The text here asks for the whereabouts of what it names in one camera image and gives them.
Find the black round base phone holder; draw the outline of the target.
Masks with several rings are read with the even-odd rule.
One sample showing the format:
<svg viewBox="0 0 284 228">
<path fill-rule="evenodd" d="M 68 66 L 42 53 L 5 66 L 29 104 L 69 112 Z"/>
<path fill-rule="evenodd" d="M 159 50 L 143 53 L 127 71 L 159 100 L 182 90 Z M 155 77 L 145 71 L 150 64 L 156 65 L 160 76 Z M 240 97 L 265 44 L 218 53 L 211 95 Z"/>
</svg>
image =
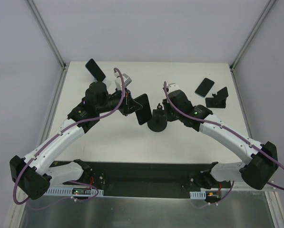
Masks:
<svg viewBox="0 0 284 228">
<path fill-rule="evenodd" d="M 147 122 L 148 128 L 156 133 L 162 132 L 167 127 L 167 119 L 161 103 L 153 109 L 152 118 Z"/>
</svg>

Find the black phone blue edge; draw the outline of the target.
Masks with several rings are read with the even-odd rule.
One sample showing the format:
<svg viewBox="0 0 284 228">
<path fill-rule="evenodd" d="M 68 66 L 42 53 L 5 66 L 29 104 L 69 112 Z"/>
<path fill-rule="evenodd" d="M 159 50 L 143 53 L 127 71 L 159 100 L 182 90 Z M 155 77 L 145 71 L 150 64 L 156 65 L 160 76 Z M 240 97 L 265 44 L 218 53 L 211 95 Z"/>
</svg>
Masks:
<svg viewBox="0 0 284 228">
<path fill-rule="evenodd" d="M 85 68 L 90 72 L 91 75 L 97 78 L 97 81 L 103 82 L 106 78 L 104 72 L 100 69 L 94 59 L 90 59 L 86 64 Z"/>
</svg>

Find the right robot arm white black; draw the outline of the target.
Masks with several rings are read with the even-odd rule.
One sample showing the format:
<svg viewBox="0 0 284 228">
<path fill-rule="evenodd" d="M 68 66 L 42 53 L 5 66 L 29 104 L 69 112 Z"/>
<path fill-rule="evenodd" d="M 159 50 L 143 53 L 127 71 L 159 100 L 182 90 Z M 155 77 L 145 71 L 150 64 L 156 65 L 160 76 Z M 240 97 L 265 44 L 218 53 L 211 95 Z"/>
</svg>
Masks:
<svg viewBox="0 0 284 228">
<path fill-rule="evenodd" d="M 205 106 L 193 106 L 182 90 L 167 90 L 163 106 L 169 122 L 179 120 L 213 138 L 240 159 L 235 163 L 211 163 L 193 178 L 195 185 L 210 189 L 223 181 L 238 181 L 262 190 L 278 169 L 277 148 L 273 143 L 261 143 L 236 132 Z"/>
</svg>

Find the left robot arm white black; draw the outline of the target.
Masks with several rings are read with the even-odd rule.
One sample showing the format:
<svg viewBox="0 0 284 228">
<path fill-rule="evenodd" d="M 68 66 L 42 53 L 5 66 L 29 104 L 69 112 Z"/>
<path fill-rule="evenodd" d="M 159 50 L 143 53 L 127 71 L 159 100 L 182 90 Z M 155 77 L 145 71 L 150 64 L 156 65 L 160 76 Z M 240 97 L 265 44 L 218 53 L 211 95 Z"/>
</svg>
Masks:
<svg viewBox="0 0 284 228">
<path fill-rule="evenodd" d="M 100 119 L 115 111 L 120 111 L 124 116 L 136 113 L 138 123 L 142 125 L 146 122 L 142 111 L 149 109 L 146 94 L 132 98 L 131 92 L 124 86 L 121 90 L 109 94 L 103 82 L 91 83 L 81 102 L 72 109 L 53 136 L 23 158 L 16 155 L 10 160 L 11 178 L 15 183 L 13 191 L 16 192 L 17 188 L 20 188 L 29 199 L 40 198 L 53 183 L 54 176 L 48 174 L 53 161 Z"/>
</svg>

